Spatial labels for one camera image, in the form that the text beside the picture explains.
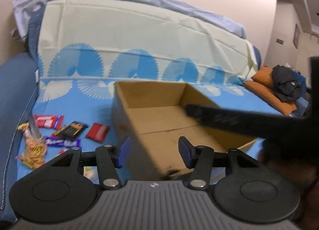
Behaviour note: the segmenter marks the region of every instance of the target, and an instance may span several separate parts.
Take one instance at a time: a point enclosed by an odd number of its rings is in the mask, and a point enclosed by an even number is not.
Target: metal screw
[[[103,181],[103,184],[107,187],[116,187],[119,184],[119,181],[115,178],[107,178]]]
[[[206,182],[201,180],[201,179],[193,179],[190,184],[193,186],[193,187],[205,187],[206,185]]]

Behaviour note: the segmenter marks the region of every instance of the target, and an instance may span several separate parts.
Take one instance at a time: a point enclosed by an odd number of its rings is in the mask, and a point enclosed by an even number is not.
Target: orange pillow
[[[261,67],[259,71],[252,77],[253,81],[263,84],[267,88],[273,88],[272,68]]]
[[[255,93],[262,100],[267,102],[273,108],[277,109],[283,115],[288,116],[291,112],[297,110],[297,107],[294,103],[283,103],[277,98],[272,90],[266,86],[257,83],[255,81],[246,81],[244,82],[246,88]]]

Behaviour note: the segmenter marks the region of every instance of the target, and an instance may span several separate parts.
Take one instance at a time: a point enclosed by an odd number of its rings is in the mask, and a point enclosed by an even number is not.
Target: open cardboard box
[[[187,83],[119,81],[115,83],[112,119],[119,139],[132,141],[127,165],[133,179],[159,180],[188,174],[178,152],[178,138],[216,152],[247,151],[250,136],[204,127],[185,113],[187,104],[218,106]]]

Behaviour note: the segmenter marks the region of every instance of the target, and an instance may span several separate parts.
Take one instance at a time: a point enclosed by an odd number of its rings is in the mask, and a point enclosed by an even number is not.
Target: plastic bag
[[[19,125],[18,130],[23,131],[26,149],[17,157],[31,169],[37,169],[45,163],[44,155],[47,152],[45,137],[36,126],[33,115],[29,117],[29,123]]]

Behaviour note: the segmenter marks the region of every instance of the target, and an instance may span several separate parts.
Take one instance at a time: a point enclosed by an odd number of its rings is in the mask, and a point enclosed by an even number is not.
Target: blue bedsheet
[[[72,121],[79,121],[89,127],[94,123],[101,123],[111,126],[103,144],[116,145],[118,142],[111,120],[113,82],[110,79],[83,80],[69,79],[42,79],[40,83],[39,98],[33,108],[36,115],[64,115],[63,124],[68,125]],[[225,108],[258,111],[272,114],[280,114],[270,107],[258,96],[246,90],[242,86],[230,85],[194,85],[205,95],[210,97],[218,105]],[[50,136],[53,129],[41,129],[41,132]],[[83,152],[94,151],[101,144],[85,138],[89,131],[86,129],[80,136]],[[249,155],[256,157],[260,149],[261,141],[257,141],[249,151]],[[19,154],[25,149],[22,139]],[[62,148],[48,147],[46,162],[54,158]],[[31,172],[31,170],[21,162],[18,164],[17,179],[20,179]],[[121,180],[129,179],[128,168],[118,170]]]

